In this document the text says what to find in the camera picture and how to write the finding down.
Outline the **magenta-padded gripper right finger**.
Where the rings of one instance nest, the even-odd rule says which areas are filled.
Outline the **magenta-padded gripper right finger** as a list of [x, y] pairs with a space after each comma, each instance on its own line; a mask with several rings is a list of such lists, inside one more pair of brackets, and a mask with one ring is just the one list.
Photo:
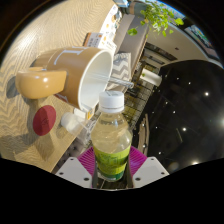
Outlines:
[[135, 147], [130, 148], [126, 168], [128, 188], [144, 187], [168, 175], [156, 157], [147, 157]]

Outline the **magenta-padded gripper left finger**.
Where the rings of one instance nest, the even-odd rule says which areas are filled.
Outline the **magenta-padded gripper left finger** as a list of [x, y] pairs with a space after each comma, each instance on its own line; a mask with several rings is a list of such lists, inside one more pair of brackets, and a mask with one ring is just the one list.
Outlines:
[[56, 176], [84, 188], [96, 188], [98, 176], [93, 148], [90, 147], [78, 157], [69, 157]]

